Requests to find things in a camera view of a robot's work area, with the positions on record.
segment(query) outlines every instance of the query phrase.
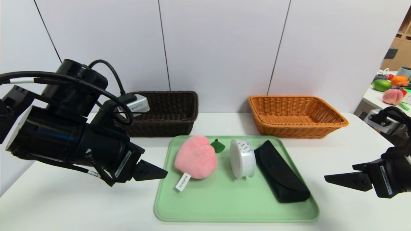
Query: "green object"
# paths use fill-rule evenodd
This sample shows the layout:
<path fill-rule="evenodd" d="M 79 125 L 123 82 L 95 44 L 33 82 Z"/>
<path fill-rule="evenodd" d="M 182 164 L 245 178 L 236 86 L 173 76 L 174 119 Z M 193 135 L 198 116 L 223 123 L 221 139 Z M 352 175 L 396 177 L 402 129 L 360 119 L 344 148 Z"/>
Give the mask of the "green object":
<path fill-rule="evenodd" d="M 215 139 L 210 145 L 214 148 L 215 153 L 220 153 L 226 148 L 224 144 L 218 142 L 218 139 Z"/>
<path fill-rule="evenodd" d="M 399 105 L 406 111 L 410 110 L 404 103 L 400 103 Z"/>
<path fill-rule="evenodd" d="M 372 87 L 377 91 L 387 91 L 391 89 L 391 82 L 386 79 L 377 79 L 372 82 Z"/>
<path fill-rule="evenodd" d="M 178 149 L 189 136 L 177 136 L 169 144 L 164 169 L 167 177 L 160 181 L 154 212 L 167 222 L 308 222 L 315 220 L 319 208 L 314 198 L 297 203 L 279 203 L 264 176 L 256 168 L 252 178 L 235 178 L 230 163 L 230 149 L 217 155 L 218 166 L 208 178 L 190 179 L 184 191 L 175 186 L 182 173 L 174 167 Z M 256 149 L 270 140 L 292 170 L 297 168 L 282 145 L 273 136 L 245 136 Z M 231 139 L 243 136 L 208 136 L 230 147 Z"/>

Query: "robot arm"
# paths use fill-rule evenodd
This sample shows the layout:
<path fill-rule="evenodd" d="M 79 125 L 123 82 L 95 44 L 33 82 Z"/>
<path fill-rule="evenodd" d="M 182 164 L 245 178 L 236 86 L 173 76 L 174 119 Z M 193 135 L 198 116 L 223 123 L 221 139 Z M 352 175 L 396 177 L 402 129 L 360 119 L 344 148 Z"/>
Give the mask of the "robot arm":
<path fill-rule="evenodd" d="M 124 125 L 133 123 L 133 112 L 127 104 L 136 101 L 135 95 L 112 95 L 104 90 L 108 85 L 104 76 L 67 59 L 56 73 L 5 73 L 0 75 L 0 84 L 15 83 L 10 80 L 23 77 L 27 82 L 20 83 L 49 85 L 41 95 L 14 86 L 0 100 L 0 143 L 26 111 L 11 135 L 7 151 L 21 159 L 87 173 L 110 186 L 131 178 L 140 181 L 166 177 L 167 171 L 144 160 L 139 161 L 144 149 L 131 143 L 124 129 L 114 125 L 113 120 Z M 88 124 L 86 117 L 100 95 L 110 100 L 101 105 Z M 32 106 L 34 99 L 48 103 L 47 107 Z M 115 112 L 119 106 L 125 111 L 127 120 Z M 97 172 L 78 165 L 94 167 Z"/>
<path fill-rule="evenodd" d="M 367 124 L 386 132 L 407 128 L 411 132 L 411 118 L 399 108 L 390 106 L 370 115 Z M 392 198 L 401 192 L 411 192 L 411 139 L 404 146 L 388 148 L 380 159 L 355 164 L 357 172 L 324 176 L 329 183 L 368 191 L 374 185 L 378 197 Z"/>

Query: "tape roll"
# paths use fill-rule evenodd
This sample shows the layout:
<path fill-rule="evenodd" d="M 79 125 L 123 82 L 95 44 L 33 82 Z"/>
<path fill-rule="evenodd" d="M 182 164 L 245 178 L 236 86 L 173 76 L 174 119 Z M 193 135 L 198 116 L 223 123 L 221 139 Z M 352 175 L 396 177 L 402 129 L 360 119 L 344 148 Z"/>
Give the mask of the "tape roll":
<path fill-rule="evenodd" d="M 230 159 L 231 169 L 236 178 L 240 179 L 245 176 L 254 176 L 256 157 L 250 140 L 247 138 L 242 138 L 238 141 L 232 139 L 230 144 Z"/>

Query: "plush toy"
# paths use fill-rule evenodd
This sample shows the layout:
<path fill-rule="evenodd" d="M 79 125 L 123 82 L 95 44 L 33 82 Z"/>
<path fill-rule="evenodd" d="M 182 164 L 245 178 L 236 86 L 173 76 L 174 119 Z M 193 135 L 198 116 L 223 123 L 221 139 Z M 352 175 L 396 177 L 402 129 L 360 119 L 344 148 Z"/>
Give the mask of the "plush toy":
<path fill-rule="evenodd" d="M 386 104 L 398 105 L 402 102 L 404 95 L 399 89 L 390 89 L 384 92 L 383 102 Z"/>
<path fill-rule="evenodd" d="M 178 150 L 174 166 L 196 179 L 204 179 L 217 168 L 214 147 L 205 136 L 188 138 Z"/>

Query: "white table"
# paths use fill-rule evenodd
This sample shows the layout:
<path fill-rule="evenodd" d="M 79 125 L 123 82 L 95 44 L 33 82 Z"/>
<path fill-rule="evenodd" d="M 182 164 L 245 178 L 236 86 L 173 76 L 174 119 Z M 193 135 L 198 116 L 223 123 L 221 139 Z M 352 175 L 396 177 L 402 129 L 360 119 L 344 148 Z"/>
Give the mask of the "white table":
<path fill-rule="evenodd" d="M 363 101 L 365 101 L 366 103 L 370 104 L 371 106 L 373 106 L 375 108 L 384 109 L 388 106 L 392 106 L 391 104 L 386 104 L 386 103 L 383 102 L 383 100 L 382 100 L 383 94 L 384 93 L 381 92 L 381 91 L 374 90 L 372 88 L 372 86 L 370 85 L 369 88 L 367 89 L 367 91 L 365 92 L 365 95 L 363 96 Z M 406 111 L 398 105 L 396 107 L 401 109 L 402 111 L 404 111 L 407 114 L 407 116 L 411 116 L 411 110 Z"/>
<path fill-rule="evenodd" d="M 156 218 L 159 180 L 116 184 L 83 173 L 34 163 L 0 198 L 0 230 L 28 231 L 227 231 L 227 230 L 406 230 L 411 227 L 411 194 L 381 199 L 332 185 L 324 175 L 353 171 L 352 164 L 378 159 L 391 146 L 352 114 L 350 125 L 323 139 L 282 139 L 320 208 L 310 223 L 169 223 Z M 192 134 L 256 135 L 250 113 L 200 113 Z M 142 158 L 163 166 L 170 138 L 134 138 Z"/>

